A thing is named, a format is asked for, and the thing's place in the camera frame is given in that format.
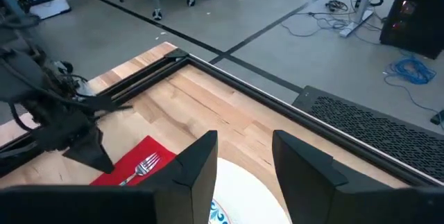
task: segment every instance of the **white plate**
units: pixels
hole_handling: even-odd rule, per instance
[[[217,159],[210,224],[290,224],[268,188],[247,170]]]

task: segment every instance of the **wooden table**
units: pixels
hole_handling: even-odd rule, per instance
[[[163,43],[89,83],[99,92],[174,50]],[[338,147],[312,131],[254,101],[195,67],[184,67],[129,103],[133,110],[116,112],[99,121],[103,145],[113,162],[152,136],[166,148],[180,153],[208,130],[218,130],[219,157],[234,162],[261,180],[285,203],[275,176],[271,137],[282,129],[332,155],[336,160],[398,188],[407,185]],[[31,124],[25,114],[22,119]],[[0,126],[0,145],[23,134],[14,122]],[[89,184],[99,171],[62,157],[44,153],[0,179],[0,187],[16,184]]]

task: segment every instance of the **fork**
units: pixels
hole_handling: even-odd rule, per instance
[[[119,186],[127,185],[136,175],[143,176],[155,167],[155,165],[160,161],[160,156],[157,153],[153,153],[148,156],[145,160],[141,161],[135,168],[135,172],[130,175],[130,177],[126,178],[123,182],[119,184]]]

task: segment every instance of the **red napkin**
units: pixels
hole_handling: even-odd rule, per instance
[[[97,179],[91,182],[90,185],[119,185],[135,172],[135,167],[141,161],[145,160],[153,153],[157,153],[160,156],[160,161],[157,163],[157,165],[147,175],[134,177],[127,184],[128,186],[136,185],[142,180],[145,180],[148,176],[154,174],[156,171],[159,171],[161,168],[167,165],[176,156],[176,154],[167,150],[153,138],[147,136],[114,165],[115,169],[111,174],[103,173]]]

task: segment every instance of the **concrete floor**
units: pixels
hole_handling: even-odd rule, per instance
[[[100,75],[163,41],[207,61],[218,56],[102,1],[68,1],[72,11],[45,20],[38,31],[50,46],[49,55],[53,59],[72,62],[76,73],[87,78]],[[151,18],[151,0],[108,1]],[[196,6],[188,8],[185,0],[161,0],[164,19],[160,23],[224,52],[309,1],[313,0],[197,0]],[[311,3],[302,12],[323,12],[327,1]],[[386,0],[377,13],[386,16],[392,1]],[[306,15],[294,15],[282,23],[299,34],[316,30],[316,21]],[[380,26],[375,18],[369,23]],[[371,42],[379,38],[379,32],[365,28],[357,34]],[[277,25],[232,55],[299,87],[311,85],[417,126],[443,132],[429,122],[432,112],[416,107],[402,89],[384,83],[384,69],[401,57],[396,48],[369,44],[355,36],[344,39],[334,31],[294,37]],[[444,76],[439,67],[443,66],[444,56],[423,61],[438,72],[430,84],[397,83],[406,85],[418,103],[441,110],[444,89],[440,85]],[[239,63],[222,59],[216,66],[288,103],[298,95]]]

